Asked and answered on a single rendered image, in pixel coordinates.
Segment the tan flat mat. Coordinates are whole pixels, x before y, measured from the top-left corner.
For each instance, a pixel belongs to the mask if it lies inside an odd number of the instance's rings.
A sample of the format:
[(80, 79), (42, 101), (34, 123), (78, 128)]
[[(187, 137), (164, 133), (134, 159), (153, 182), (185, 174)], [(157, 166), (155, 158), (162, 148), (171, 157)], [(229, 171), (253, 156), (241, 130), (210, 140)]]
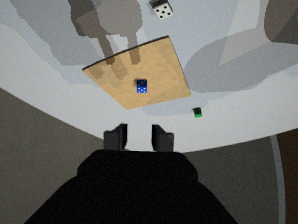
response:
[[(190, 97), (169, 35), (132, 47), (82, 71), (126, 110)], [(147, 93), (137, 93), (137, 80)]]

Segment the green die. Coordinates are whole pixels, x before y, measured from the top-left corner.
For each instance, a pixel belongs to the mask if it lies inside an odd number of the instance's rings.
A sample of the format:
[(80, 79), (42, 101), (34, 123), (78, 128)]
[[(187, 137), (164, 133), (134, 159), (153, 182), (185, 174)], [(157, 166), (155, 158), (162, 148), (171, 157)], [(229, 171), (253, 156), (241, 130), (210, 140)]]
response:
[(195, 118), (202, 117), (201, 108), (195, 108), (194, 109), (194, 115), (195, 115)]

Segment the white die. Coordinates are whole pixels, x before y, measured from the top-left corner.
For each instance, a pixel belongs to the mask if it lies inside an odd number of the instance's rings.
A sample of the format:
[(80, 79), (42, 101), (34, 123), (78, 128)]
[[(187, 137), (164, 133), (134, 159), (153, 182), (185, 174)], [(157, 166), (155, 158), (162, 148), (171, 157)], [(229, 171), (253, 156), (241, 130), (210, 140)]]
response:
[(153, 11), (159, 20), (163, 20), (173, 15), (173, 10), (168, 0), (159, 0), (152, 4)]

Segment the blue die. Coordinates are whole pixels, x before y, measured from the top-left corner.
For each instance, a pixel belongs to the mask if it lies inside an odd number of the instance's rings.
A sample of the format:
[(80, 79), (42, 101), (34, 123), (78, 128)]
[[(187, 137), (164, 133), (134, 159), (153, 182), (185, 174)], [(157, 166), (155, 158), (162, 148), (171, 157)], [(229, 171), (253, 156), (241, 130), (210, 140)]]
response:
[(137, 93), (147, 93), (147, 80), (137, 80)]

